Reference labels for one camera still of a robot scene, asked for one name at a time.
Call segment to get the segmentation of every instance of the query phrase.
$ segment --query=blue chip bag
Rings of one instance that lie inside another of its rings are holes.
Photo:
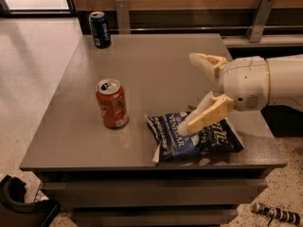
[[[178,125],[189,113],[168,113],[146,116],[147,124],[158,142],[155,162],[182,161],[208,152],[239,152],[243,149],[241,139],[228,119],[182,136]]]

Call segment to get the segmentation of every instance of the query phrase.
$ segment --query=can lid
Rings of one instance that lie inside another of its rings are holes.
[[[89,15],[92,18],[102,18],[104,16],[104,12],[102,11],[93,11],[91,12],[91,14]]]
[[[112,95],[121,87],[120,82],[116,79],[103,79],[97,85],[97,90],[103,95]]]

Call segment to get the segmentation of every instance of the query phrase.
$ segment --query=floor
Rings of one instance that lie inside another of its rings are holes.
[[[81,37],[76,18],[0,18],[0,179],[17,176],[27,183],[33,201],[39,180],[19,165]],[[303,137],[277,138],[288,165],[267,178],[268,188],[256,201],[297,212],[303,218]],[[262,227],[269,218],[253,214],[250,205],[222,227]],[[60,214],[52,227],[76,225]],[[274,219],[270,226],[293,226]]]

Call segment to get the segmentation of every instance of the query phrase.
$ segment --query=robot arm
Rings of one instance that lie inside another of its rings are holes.
[[[267,104],[286,105],[303,112],[303,55],[265,60],[225,58],[192,53],[190,62],[209,80],[219,83],[221,95],[210,92],[178,127],[191,134],[227,117],[232,110],[261,110]]]

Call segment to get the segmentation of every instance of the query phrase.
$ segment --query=dark can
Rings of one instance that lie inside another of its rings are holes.
[[[120,128],[128,122],[124,89],[118,80],[101,80],[96,97],[106,127]]]
[[[89,25],[91,27],[91,32],[96,47],[106,48],[111,45],[111,34],[104,12],[92,12],[89,15]]]

